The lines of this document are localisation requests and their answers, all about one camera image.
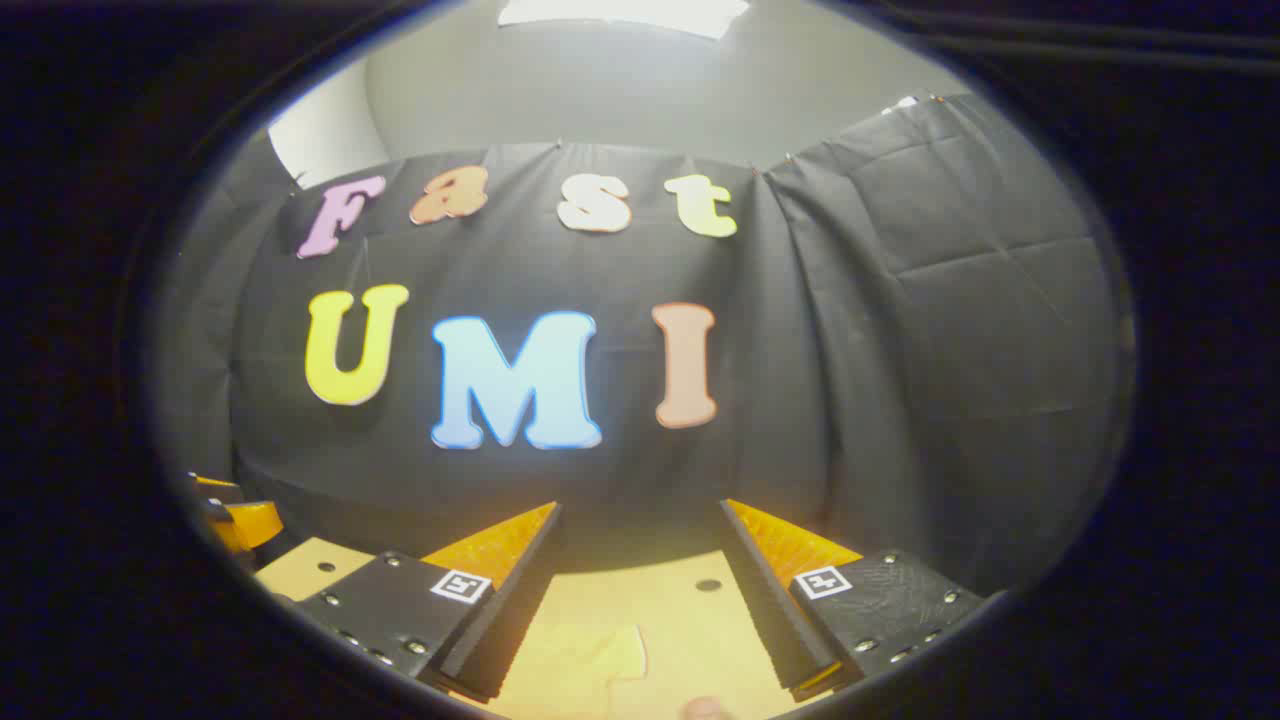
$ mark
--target letter m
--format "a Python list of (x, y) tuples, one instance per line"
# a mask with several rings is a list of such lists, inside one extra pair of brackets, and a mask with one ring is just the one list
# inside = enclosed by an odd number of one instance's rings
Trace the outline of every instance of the letter m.
[(513, 364), (480, 318), (449, 318), (431, 331), (444, 351), (440, 423), (431, 439), (445, 448), (480, 447), (484, 432), (471, 421), (471, 398), (503, 447), (516, 439), (530, 398), (529, 445), (595, 447), (600, 428), (586, 414), (586, 342), (595, 320), (581, 313), (549, 313), (534, 323)]

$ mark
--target yellow letter u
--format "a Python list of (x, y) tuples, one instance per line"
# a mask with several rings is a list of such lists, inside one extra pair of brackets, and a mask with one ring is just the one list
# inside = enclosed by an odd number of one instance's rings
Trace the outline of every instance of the yellow letter u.
[(378, 395), (387, 380), (387, 364), (392, 354), (392, 329), (396, 309), (408, 301), (408, 288), (402, 284), (380, 284), (365, 291), (361, 299), (369, 307), (365, 324), (365, 348), (355, 370), (338, 369), (338, 333), (342, 316), (355, 297), (349, 292), (321, 292), (311, 300), (311, 332), (307, 334), (307, 384), (316, 397), (330, 405), (360, 405)]

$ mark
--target ceiling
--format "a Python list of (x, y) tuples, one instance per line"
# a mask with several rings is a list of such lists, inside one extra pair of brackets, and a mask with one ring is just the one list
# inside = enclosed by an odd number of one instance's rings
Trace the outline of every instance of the ceiling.
[(506, 4), (430, 13), (303, 96), (271, 126), (284, 165), (308, 187), (389, 159), (562, 138), (767, 168), (904, 96), (966, 91), (808, 0), (754, 0), (719, 41), (621, 22), (499, 28)]

